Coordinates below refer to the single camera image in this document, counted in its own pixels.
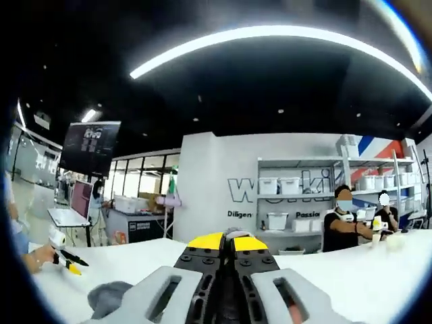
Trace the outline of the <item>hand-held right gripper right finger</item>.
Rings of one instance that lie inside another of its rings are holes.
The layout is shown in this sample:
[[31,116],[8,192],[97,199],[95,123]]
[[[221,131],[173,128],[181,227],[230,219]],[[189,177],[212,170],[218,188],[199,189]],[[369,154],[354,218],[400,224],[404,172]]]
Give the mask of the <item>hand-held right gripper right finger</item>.
[[330,297],[293,269],[282,269],[254,236],[224,236],[249,323],[341,323]]

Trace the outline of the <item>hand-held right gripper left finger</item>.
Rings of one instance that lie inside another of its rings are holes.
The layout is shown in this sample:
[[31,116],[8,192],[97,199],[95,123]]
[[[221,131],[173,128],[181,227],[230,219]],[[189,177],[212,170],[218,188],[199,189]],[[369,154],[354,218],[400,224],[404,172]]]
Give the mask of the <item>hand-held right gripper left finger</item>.
[[172,267],[136,285],[103,283],[90,292],[91,323],[211,323],[221,281],[224,234],[200,236]]

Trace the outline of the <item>person's left hand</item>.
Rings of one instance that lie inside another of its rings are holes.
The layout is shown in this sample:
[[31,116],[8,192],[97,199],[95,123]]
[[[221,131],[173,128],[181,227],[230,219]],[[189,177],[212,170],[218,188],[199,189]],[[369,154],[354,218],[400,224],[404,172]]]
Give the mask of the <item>person's left hand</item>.
[[55,250],[50,244],[45,244],[32,252],[22,254],[21,259],[30,274],[38,273],[45,263],[53,263]]

